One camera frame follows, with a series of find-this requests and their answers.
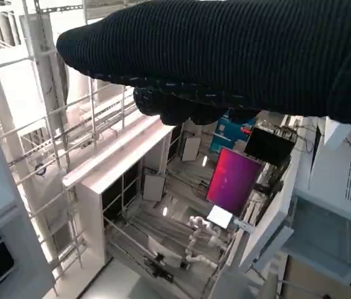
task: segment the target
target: monitor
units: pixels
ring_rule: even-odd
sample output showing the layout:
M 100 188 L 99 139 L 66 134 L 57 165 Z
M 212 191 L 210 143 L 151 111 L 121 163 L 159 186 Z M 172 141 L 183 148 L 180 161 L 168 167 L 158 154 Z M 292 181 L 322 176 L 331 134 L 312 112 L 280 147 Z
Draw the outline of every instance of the monitor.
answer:
M 274 166 L 281 166 L 289 157 L 295 142 L 254 127 L 245 153 Z
M 207 192 L 207 200 L 240 217 L 262 170 L 262 164 L 222 148 Z
M 232 220 L 232 217 L 233 215 L 231 213 L 222 209 L 221 207 L 214 205 L 209 215 L 207 216 L 207 220 L 222 227 L 223 229 L 227 229 Z

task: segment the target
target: black knit glove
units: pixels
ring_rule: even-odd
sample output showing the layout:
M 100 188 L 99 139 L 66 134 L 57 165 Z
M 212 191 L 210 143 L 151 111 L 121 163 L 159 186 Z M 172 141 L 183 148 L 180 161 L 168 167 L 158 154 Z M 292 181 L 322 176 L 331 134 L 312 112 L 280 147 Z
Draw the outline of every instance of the black knit glove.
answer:
M 192 102 L 351 123 L 351 0 L 151 1 L 57 48 L 85 75 L 158 92 L 171 122 Z

